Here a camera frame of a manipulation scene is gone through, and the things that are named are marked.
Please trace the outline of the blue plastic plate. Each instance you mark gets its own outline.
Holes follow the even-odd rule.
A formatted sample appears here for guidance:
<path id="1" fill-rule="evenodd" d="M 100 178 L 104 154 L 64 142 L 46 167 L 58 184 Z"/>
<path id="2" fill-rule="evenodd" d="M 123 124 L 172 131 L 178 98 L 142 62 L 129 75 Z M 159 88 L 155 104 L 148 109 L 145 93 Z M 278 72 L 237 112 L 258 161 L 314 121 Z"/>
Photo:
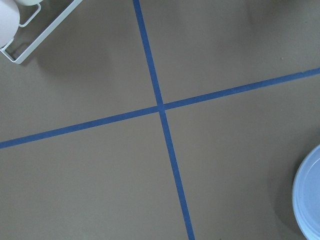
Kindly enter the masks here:
<path id="1" fill-rule="evenodd" d="M 296 222 L 307 240 L 320 238 L 320 147 L 302 161 L 292 186 L 292 207 Z"/>

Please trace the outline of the pink plastic cup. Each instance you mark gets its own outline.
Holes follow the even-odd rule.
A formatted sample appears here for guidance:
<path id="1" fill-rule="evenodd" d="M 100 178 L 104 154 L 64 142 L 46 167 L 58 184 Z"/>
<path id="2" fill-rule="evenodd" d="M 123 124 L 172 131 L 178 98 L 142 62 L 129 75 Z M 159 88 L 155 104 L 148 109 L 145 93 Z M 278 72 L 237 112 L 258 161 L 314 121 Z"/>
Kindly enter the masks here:
<path id="1" fill-rule="evenodd" d="M 20 12 L 14 0 L 0 1 L 0 47 L 12 40 L 18 31 Z"/>

